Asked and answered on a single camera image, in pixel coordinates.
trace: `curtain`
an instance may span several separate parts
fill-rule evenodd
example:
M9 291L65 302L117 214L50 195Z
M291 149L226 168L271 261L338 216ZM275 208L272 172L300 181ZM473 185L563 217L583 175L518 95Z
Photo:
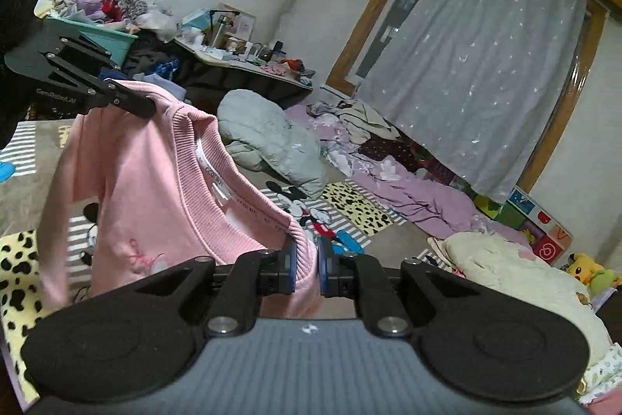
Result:
M587 0L419 0L356 96L504 202L567 77Z

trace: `pink sweatshirt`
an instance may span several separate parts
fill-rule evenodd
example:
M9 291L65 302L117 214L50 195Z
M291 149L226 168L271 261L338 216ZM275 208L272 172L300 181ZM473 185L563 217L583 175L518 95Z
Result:
M262 315L303 317L320 301L316 249L289 214L257 191L232 161L216 117L156 85L124 81L156 105L150 120L116 106L79 116L58 162L37 230L40 277L50 306L69 303L65 270L72 203L97 196L98 239L91 294L134 282L190 258L232 264L252 250L297 244L296 290L264 298ZM195 139L231 191L221 207L198 162Z

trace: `silver bolt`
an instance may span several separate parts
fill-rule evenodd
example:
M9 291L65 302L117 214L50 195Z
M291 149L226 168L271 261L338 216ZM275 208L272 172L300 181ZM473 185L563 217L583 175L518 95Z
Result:
M378 328L387 334L403 332L407 327L406 321L400 317L384 317L378 321Z
M218 334L226 334L238 326L238 321L231 317L214 317L207 323L207 328Z

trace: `green stuffed toy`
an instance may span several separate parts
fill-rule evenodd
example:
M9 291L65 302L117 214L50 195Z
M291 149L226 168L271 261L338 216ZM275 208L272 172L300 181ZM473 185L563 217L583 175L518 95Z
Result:
M622 284L622 278L613 269L605 269L586 254L570 254L570 262L566 272L587 286L590 297Z

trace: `wooden window frame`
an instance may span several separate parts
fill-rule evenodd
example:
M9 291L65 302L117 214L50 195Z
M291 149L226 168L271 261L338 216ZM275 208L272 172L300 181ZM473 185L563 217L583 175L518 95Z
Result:
M347 96L352 95L355 86L346 81L346 77L363 49L363 46L365 46L365 42L387 1L388 0L369 0L348 42L331 69L326 85ZM622 0L612 1L614 4L622 6ZM587 12L590 14L590 17L585 22L588 24L585 32L585 39L582 44L577 47L575 53L576 64L574 73L569 76L564 91L557 102L556 109L551 115L549 124L540 136L540 140L517 182L518 186L525 192L531 191L537 179L542 174L553 151L555 151L568 121L570 121L575 106L577 105L578 98L583 90L590 69L592 69L598 43L600 42L605 26L607 9L596 0L588 0Z

